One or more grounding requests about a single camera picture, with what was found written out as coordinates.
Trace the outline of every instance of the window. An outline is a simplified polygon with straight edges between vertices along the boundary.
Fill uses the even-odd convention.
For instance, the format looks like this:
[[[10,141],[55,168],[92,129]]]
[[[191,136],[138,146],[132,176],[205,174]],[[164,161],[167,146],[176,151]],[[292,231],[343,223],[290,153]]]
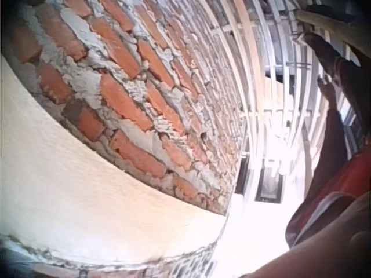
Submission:
[[[259,185],[255,201],[281,204],[283,175],[271,167],[263,167],[260,171]]]

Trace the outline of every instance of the wooden beam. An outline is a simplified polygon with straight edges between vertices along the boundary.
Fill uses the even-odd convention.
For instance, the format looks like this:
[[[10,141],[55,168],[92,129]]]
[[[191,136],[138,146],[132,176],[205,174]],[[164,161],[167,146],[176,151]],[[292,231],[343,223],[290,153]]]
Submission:
[[[370,29],[366,25],[356,26],[353,24],[346,24],[345,22],[305,10],[296,10],[294,13],[298,20],[328,30],[330,33],[333,33],[338,38],[371,58],[371,35]]]

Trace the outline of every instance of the red brick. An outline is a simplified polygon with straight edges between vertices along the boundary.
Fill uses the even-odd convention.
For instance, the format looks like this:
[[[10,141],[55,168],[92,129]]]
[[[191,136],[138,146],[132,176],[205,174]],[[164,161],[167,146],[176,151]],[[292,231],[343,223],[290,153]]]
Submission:
[[[154,52],[148,42],[143,39],[138,40],[138,52],[143,60],[150,63],[150,72],[160,81],[168,84],[169,87],[174,87],[173,78],[170,76],[160,58]]]
[[[74,10],[78,16],[87,17],[92,14],[92,10],[85,0],[64,0],[64,4]]]
[[[168,30],[168,36],[172,40],[174,47],[179,50],[179,52],[183,56],[186,65],[188,67],[192,66],[192,57],[188,54],[187,49],[184,47],[175,29],[169,25],[166,27],[166,29]]]
[[[171,160],[178,165],[183,167],[185,171],[191,168],[191,159],[179,148],[175,143],[171,142],[166,135],[160,136],[162,141],[162,147],[168,153]]]
[[[179,27],[179,24],[176,22],[176,20],[171,17],[167,17],[166,20],[169,23],[169,25],[173,27],[174,30],[178,33],[178,36],[183,40],[184,37],[183,31]]]
[[[205,89],[205,86],[202,84],[201,80],[199,80],[197,74],[192,74],[192,81],[196,85],[197,91],[200,94],[203,94],[203,95],[206,95],[207,94],[206,89]]]
[[[197,91],[196,88],[193,86],[191,77],[187,74],[186,70],[180,64],[178,60],[174,60],[171,62],[172,68],[175,70],[179,77],[180,84],[187,88],[191,92],[191,97],[194,102],[197,102]]]
[[[187,115],[190,118],[190,125],[191,125],[192,129],[196,132],[196,134],[198,136],[200,136],[201,133],[203,132],[203,129],[202,129],[202,125],[201,125],[195,111],[193,110],[193,108],[190,106],[190,104],[188,103],[188,101],[185,98],[183,98],[181,100],[181,106],[182,106],[183,110],[186,111]]]
[[[180,9],[178,8],[178,6],[173,3],[172,1],[169,1],[170,2],[170,5],[171,7],[173,8],[174,12],[178,15],[178,16],[181,16],[181,11]]]
[[[37,74],[41,77],[40,87],[43,93],[54,103],[65,103],[72,96],[70,87],[68,87],[56,69],[45,63],[40,63],[37,67]]]
[[[194,34],[191,32],[191,30],[189,29],[188,25],[183,24],[183,28],[184,28],[184,30],[186,31],[185,33],[187,34],[187,37],[189,38],[189,40],[190,40],[190,41],[192,42],[192,44],[193,44],[192,48],[199,49],[199,43],[198,43],[198,41],[195,39]]]
[[[134,23],[118,5],[116,0],[100,0],[100,2],[104,10],[118,22],[121,29],[131,31],[134,28]]]
[[[53,38],[67,55],[71,56],[75,61],[86,56],[83,43],[75,37],[75,34],[64,23],[56,9],[51,5],[42,4],[36,9],[36,15],[47,35]]]
[[[102,75],[100,93],[109,107],[125,119],[133,121],[142,131],[153,127],[147,115],[135,105],[127,91],[110,74]]]
[[[87,107],[84,107],[81,111],[78,128],[91,142],[97,141],[104,131],[102,121],[95,112]]]
[[[179,188],[179,190],[182,191],[184,196],[192,199],[196,198],[198,190],[185,179],[179,177],[178,175],[174,175],[173,184],[176,188]]]
[[[158,4],[154,2],[154,0],[144,0],[144,3],[146,3],[149,10],[153,12],[156,19],[161,20],[163,19],[163,13],[162,11],[157,7]]]
[[[206,153],[204,153],[204,151],[201,149],[201,147],[197,143],[196,139],[190,134],[187,136],[187,144],[193,150],[192,153],[195,159],[201,161],[203,164],[206,164],[206,162],[208,161],[208,157],[206,156]]]
[[[63,115],[91,142],[97,141],[104,131],[101,119],[81,100],[73,98],[69,101],[63,109]]]
[[[152,18],[148,15],[146,9],[143,6],[135,6],[135,9],[139,16],[141,17],[142,22],[144,23],[148,32],[155,39],[158,45],[163,49],[167,48],[168,44],[166,43],[161,33],[158,31],[156,24],[153,22]]]
[[[25,22],[18,22],[12,26],[9,38],[19,62],[34,62],[39,59],[42,48]]]
[[[182,124],[180,117],[175,111],[168,106],[166,101],[161,96],[161,93],[156,89],[155,85],[151,81],[147,81],[147,100],[149,103],[152,104],[153,108],[159,113],[160,115],[163,115],[165,119],[167,119],[174,129],[180,133],[180,135],[183,135],[184,125]]]
[[[150,173],[154,178],[163,178],[165,176],[165,165],[158,162],[148,152],[135,146],[121,130],[117,130],[113,135],[110,147],[123,159],[131,161],[138,170]]]
[[[134,78],[140,73],[138,62],[130,54],[104,18],[94,18],[90,23],[90,28],[102,37],[110,58],[114,60],[130,78]]]

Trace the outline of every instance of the metal bar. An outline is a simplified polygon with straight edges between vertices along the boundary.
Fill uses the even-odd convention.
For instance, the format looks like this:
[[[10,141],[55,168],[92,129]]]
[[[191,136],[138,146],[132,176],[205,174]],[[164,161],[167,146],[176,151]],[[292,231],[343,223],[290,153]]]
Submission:
[[[271,5],[273,17],[277,24],[279,43],[282,51],[282,66],[289,62],[288,46],[286,43],[285,32],[281,26],[282,18],[279,14],[275,0],[268,0]],[[286,114],[288,111],[288,99],[290,98],[290,71],[287,66],[283,66],[283,115],[282,115],[282,133],[286,127]]]
[[[225,4],[225,6],[228,6],[228,4],[226,3],[226,0],[222,0],[222,5],[223,3]],[[259,60],[259,52],[257,50],[257,44],[256,44],[256,39],[255,39],[255,34],[253,32],[253,28],[252,28],[252,25],[251,25],[251,21],[250,21],[250,17],[248,15],[248,12],[247,12],[247,8],[246,8],[246,5],[244,3],[243,0],[234,0],[234,3],[235,3],[235,6],[237,8],[237,11],[238,11],[238,15],[239,15],[239,18],[240,18],[240,21],[242,23],[242,26],[243,26],[243,33],[245,35],[245,40],[246,40],[246,44],[248,46],[248,49],[249,49],[249,58],[247,58],[247,53],[246,53],[246,49],[245,49],[245,45],[242,41],[242,38],[240,36],[240,33],[237,34],[237,37],[239,40],[241,40],[240,44],[241,44],[241,49],[243,50],[241,52],[241,54],[244,54],[242,55],[242,61],[243,61],[243,64],[244,64],[244,67],[247,69],[246,73],[250,72],[250,68],[252,68],[253,70],[253,76],[254,76],[254,82],[252,80],[252,77],[251,77],[251,74],[249,74],[249,79],[248,79],[248,82],[249,82],[249,86],[251,88],[251,91],[252,89],[254,88],[254,92],[252,93],[253,95],[253,98],[254,99],[254,102],[251,103],[251,106],[252,106],[252,110],[253,111],[256,111],[256,109],[260,112],[262,109],[263,109],[263,106],[261,105],[261,103],[258,102],[258,99],[255,98],[254,94],[256,92],[264,92],[265,90],[265,80],[263,79],[263,70],[262,70],[262,67],[261,67],[261,64],[260,64],[260,60]],[[230,23],[232,25],[233,22],[234,22],[234,18],[233,18],[233,14],[231,15],[232,17],[232,21],[230,21]],[[253,123],[256,121],[256,118],[253,117],[252,118],[252,121]],[[260,139],[262,139],[262,137],[264,137],[264,123],[262,121],[262,118],[260,116],[258,116],[258,123],[259,123],[259,134],[258,134],[258,137]],[[258,140],[257,138],[254,138],[254,146],[256,146],[256,157],[257,157],[257,160],[261,160],[260,159],[260,156],[263,154],[263,140]]]
[[[320,76],[323,75],[323,67],[322,67],[322,65],[320,63],[318,63],[318,75],[320,75]],[[312,119],[312,122],[311,122],[311,127],[309,129],[309,135],[308,135],[310,141],[313,138],[314,128],[315,128],[315,125],[317,123],[317,117],[318,117],[318,113],[319,113],[319,106],[321,104],[321,97],[322,97],[322,93],[321,93],[320,89],[317,88],[317,94],[316,94],[315,105],[314,105],[313,119]]]
[[[276,21],[273,20],[273,19],[267,19],[267,24],[268,26],[274,26],[276,25]],[[280,24],[289,24],[289,20],[287,17],[284,17],[284,16],[281,16],[280,18]],[[261,24],[260,24],[260,20],[251,20],[251,25],[252,27],[260,27]],[[226,24],[226,25],[223,25],[223,26],[219,26],[219,27],[214,27],[212,28],[212,31],[213,32],[216,32],[217,29],[222,29],[223,32],[230,32],[232,31],[232,26],[230,24]],[[237,23],[237,28],[238,29],[242,29],[242,24],[241,23]]]
[[[284,1],[285,7],[287,8],[287,0]],[[294,13],[292,10],[288,11],[289,12],[289,18],[291,21],[291,31],[292,32],[297,32],[299,30],[298,25],[295,21]],[[300,46],[296,43],[293,43],[293,48],[294,48],[294,59],[295,63],[301,63],[301,49]],[[302,80],[302,69],[299,67],[296,67],[296,76],[295,76],[295,95],[294,95],[294,115],[292,117],[292,124],[290,128],[290,133],[289,133],[289,139],[288,139],[288,144],[290,145],[293,137],[295,135],[295,128],[296,128],[296,123],[297,123],[297,116],[299,115],[299,105],[300,105],[300,95],[301,95],[301,80]]]
[[[317,4],[321,5],[322,4],[321,0],[317,0]],[[324,30],[324,31],[325,31],[325,40],[327,42],[331,43],[330,33],[327,30]],[[321,118],[319,120],[318,130],[315,132],[315,135],[314,135],[314,138],[313,138],[313,141],[312,141],[312,146],[314,146],[314,147],[317,146],[318,141],[319,141],[319,138],[321,136],[321,133],[324,132],[324,127],[325,127],[325,122],[326,122],[326,115],[327,115],[326,111],[329,109],[329,104],[324,99],[324,97],[322,96],[322,94],[321,94],[321,98],[324,101],[324,107],[323,107],[323,113],[322,113]]]
[[[313,63],[313,50],[310,47],[307,47],[307,63],[308,64]],[[305,87],[304,87],[303,106],[302,106],[303,111],[306,111],[307,107],[308,107],[309,96],[310,96],[310,93],[311,93],[311,86],[312,86],[312,69],[313,68],[311,67],[310,69],[307,70],[307,76],[306,76]],[[299,124],[297,126],[296,134],[293,138],[291,146],[294,146],[294,144],[296,144],[296,142],[297,142],[297,140],[298,140],[298,138],[301,134],[301,130],[303,128],[304,120],[305,120],[305,116],[304,116],[304,114],[301,114],[299,116]]]
[[[276,79],[276,72],[275,72],[276,57],[274,53],[274,45],[273,45],[273,41],[271,37],[271,32],[265,20],[265,16],[260,6],[259,0],[252,0],[252,2],[255,6],[257,16],[260,20],[261,29],[263,31],[263,37],[265,40],[265,45],[267,47],[268,60],[269,60],[269,65],[270,65],[270,70],[271,70],[271,82],[272,82],[272,110],[273,110],[272,116],[276,117],[275,110],[276,110],[276,103],[277,103],[277,79]]]
[[[212,24],[214,26],[218,26],[218,21],[217,19],[215,18],[215,15],[213,13],[213,11],[211,10],[209,4],[207,3],[206,0],[198,0],[199,3],[203,6],[204,10],[206,11],[206,13],[208,14]],[[233,75],[234,75],[234,78],[236,80],[236,84],[237,84],[237,88],[238,88],[238,92],[239,92],[239,95],[241,97],[241,100],[242,100],[242,105],[243,105],[243,109],[245,111],[248,111],[248,102],[246,101],[246,98],[245,98],[245,90],[243,89],[243,85],[242,85],[242,81],[241,81],[241,77],[240,77],[240,74],[239,74],[239,71],[238,71],[238,67],[237,67],[237,64],[236,64],[236,61],[234,59],[234,56],[233,56],[233,53],[229,47],[229,44],[224,36],[224,33],[222,32],[222,30],[219,29],[218,31],[219,33],[219,37],[220,37],[220,40],[223,44],[223,47],[224,47],[224,50],[227,54],[227,57],[230,61],[230,64],[231,64],[231,67],[232,67],[232,71],[233,71]],[[249,136],[249,149],[250,151],[252,152],[252,156],[251,156],[251,160],[254,160],[254,146],[253,146],[253,142],[250,140],[250,138],[253,138],[252,136],[252,127],[250,125],[250,119],[247,118],[247,121],[248,121],[248,136]]]
[[[280,113],[280,112],[283,112],[283,110],[281,110],[281,109],[276,110],[276,112]],[[288,115],[292,115],[294,113],[294,111],[293,110],[287,110],[286,113]],[[264,114],[272,114],[272,110],[264,110]],[[259,115],[259,112],[249,111],[249,116],[258,116],[258,115]],[[312,117],[312,111],[308,110],[307,112],[305,112],[304,117]]]
[[[345,43],[345,59],[347,59],[348,61],[350,60],[350,52],[351,52],[351,49],[349,45]],[[343,92],[340,92],[339,102],[337,103],[337,107],[339,111],[343,108],[344,102],[345,102],[345,95]]]

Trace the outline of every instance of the hand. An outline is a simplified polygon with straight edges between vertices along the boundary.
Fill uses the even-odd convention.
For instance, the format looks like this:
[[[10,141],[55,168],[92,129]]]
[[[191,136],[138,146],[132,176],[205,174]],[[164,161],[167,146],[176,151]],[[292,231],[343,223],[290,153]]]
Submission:
[[[324,78],[320,76],[317,78],[318,87],[323,94],[323,96],[329,102],[330,109],[337,109],[336,104],[336,91],[333,83],[330,81],[328,75],[325,75]]]

